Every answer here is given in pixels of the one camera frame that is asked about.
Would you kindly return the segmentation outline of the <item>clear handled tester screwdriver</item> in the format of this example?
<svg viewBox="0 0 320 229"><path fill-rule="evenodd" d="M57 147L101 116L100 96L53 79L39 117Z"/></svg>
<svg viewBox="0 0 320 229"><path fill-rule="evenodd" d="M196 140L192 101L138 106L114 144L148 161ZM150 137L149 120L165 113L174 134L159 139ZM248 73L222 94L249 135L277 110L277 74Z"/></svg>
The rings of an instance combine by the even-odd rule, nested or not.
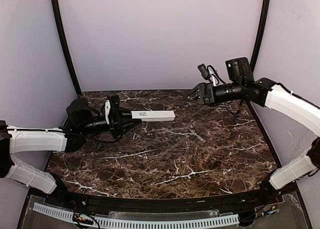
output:
<svg viewBox="0 0 320 229"><path fill-rule="evenodd" d="M206 143L206 140L203 139L200 135L198 135L194 130L188 128L189 132L195 136L198 140L200 140L202 143Z"/></svg>

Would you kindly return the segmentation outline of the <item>black corner frame post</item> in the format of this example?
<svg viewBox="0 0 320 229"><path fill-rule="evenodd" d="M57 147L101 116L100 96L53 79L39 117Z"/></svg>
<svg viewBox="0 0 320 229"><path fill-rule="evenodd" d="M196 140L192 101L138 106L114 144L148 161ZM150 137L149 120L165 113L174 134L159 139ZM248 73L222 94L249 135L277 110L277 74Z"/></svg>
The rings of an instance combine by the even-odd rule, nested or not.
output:
<svg viewBox="0 0 320 229"><path fill-rule="evenodd" d="M52 6L56 30L58 33L58 37L59 37L62 53L64 56L64 60L65 60L66 66L67 66L67 70L68 70L73 88L75 90L75 93L76 93L77 97L80 97L82 95L82 90L81 90L80 83L77 78L76 71L75 71L75 68L74 68L74 65L72 62L72 57L71 57L69 45L67 42L65 30L64 30L59 0L51 0L51 6Z"/></svg>

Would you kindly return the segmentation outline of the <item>white remote control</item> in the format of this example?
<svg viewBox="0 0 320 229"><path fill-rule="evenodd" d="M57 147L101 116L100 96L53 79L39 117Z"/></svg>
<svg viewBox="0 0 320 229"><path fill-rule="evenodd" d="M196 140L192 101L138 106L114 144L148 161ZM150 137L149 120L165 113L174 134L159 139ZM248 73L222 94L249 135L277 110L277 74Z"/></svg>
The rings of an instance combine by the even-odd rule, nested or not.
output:
<svg viewBox="0 0 320 229"><path fill-rule="evenodd" d="M167 122L173 121L176 115L173 110L135 110L131 111L131 117L142 122Z"/></svg>

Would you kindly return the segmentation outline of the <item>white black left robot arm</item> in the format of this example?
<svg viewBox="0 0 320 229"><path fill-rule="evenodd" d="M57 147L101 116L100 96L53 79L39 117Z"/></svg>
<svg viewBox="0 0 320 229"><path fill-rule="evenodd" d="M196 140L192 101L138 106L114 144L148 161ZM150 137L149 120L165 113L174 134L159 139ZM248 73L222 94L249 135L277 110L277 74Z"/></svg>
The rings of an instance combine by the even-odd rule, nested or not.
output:
<svg viewBox="0 0 320 229"><path fill-rule="evenodd" d="M75 99L67 108L64 126L49 129L19 128L0 122L0 177L12 179L45 194L61 195L67 191L63 181L55 174L41 171L18 159L20 152L52 151L76 152L87 141L105 143L97 136L110 132L112 143L140 124L129 109L120 106L118 96L108 97L100 110L91 106L86 98Z"/></svg>

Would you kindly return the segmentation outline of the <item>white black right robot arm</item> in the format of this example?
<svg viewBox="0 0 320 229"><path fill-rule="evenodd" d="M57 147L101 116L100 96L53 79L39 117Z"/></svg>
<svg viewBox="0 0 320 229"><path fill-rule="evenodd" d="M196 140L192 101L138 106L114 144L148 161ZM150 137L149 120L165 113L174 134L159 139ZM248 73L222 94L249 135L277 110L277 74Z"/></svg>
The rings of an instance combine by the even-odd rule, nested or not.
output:
<svg viewBox="0 0 320 229"><path fill-rule="evenodd" d="M211 65L198 65L206 82L199 83L184 96L184 101L202 106L216 106L234 100L246 100L278 112L311 131L316 139L311 148L286 165L276 169L260 185L265 194L280 191L287 184L320 170L320 107L269 78L254 79L246 57L225 62L230 83L220 81Z"/></svg>

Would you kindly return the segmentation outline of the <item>black front mounting rail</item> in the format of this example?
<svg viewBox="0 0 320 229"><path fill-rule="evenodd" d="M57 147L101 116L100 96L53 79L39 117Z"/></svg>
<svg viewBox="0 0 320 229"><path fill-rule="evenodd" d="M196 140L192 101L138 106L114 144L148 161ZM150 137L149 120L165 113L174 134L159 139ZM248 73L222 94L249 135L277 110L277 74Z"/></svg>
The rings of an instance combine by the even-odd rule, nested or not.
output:
<svg viewBox="0 0 320 229"><path fill-rule="evenodd" d="M220 213L252 212L261 204L253 199L258 191L243 192L222 196L187 199L130 199L95 196L69 192L76 202L76 208L90 213L108 214L111 211L133 213L185 213L218 210Z"/></svg>

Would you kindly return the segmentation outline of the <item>black right corner post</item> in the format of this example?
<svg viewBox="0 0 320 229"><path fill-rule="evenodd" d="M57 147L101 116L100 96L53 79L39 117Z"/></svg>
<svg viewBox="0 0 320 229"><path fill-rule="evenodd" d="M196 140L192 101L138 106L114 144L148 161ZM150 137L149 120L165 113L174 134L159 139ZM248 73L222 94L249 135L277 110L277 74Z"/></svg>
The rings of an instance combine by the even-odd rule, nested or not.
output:
<svg viewBox="0 0 320 229"><path fill-rule="evenodd" d="M257 61L258 61L258 56L260 53L263 36L265 32L265 27L267 23L269 6L270 6L270 0L262 0L261 13L259 18L257 33L256 33L253 50L252 50L251 60L250 60L250 68L252 72L254 72Z"/></svg>

